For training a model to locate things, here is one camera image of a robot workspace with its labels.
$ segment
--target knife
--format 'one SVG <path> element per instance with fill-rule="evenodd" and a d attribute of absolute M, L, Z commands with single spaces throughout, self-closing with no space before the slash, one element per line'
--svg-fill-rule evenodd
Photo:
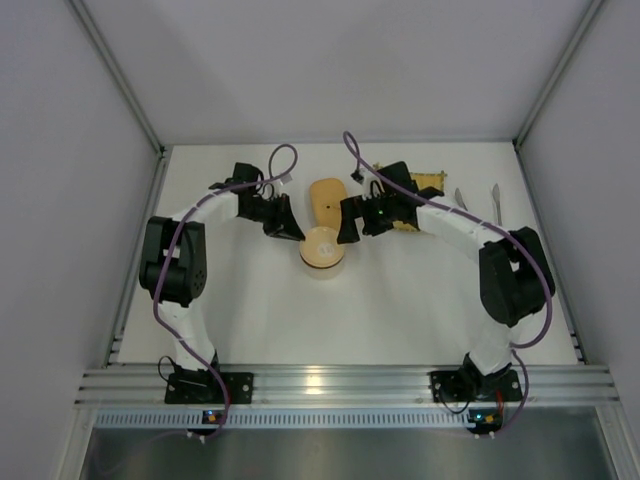
<path fill-rule="evenodd" d="M 453 196 L 456 199 L 456 203 L 460 208 L 463 208 L 464 210 L 469 211 L 469 209 L 467 208 L 467 205 L 464 203 L 464 199 L 462 198 L 462 192 L 460 191 L 459 188 L 456 188 L 456 191 Z"/>
<path fill-rule="evenodd" d="M 493 205 L 495 206 L 496 213 L 496 225 L 502 226 L 502 209 L 500 208 L 500 187 L 496 183 L 491 189 L 491 198 L 493 198 Z"/>

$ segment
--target beige bowl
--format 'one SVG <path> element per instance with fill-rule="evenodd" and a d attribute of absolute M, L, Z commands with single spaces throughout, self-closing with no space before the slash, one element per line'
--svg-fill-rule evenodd
<path fill-rule="evenodd" d="M 338 245 L 338 232 L 329 227 L 314 227 L 300 242 L 300 258 L 306 272 L 313 278 L 335 277 L 344 266 L 344 246 Z"/>

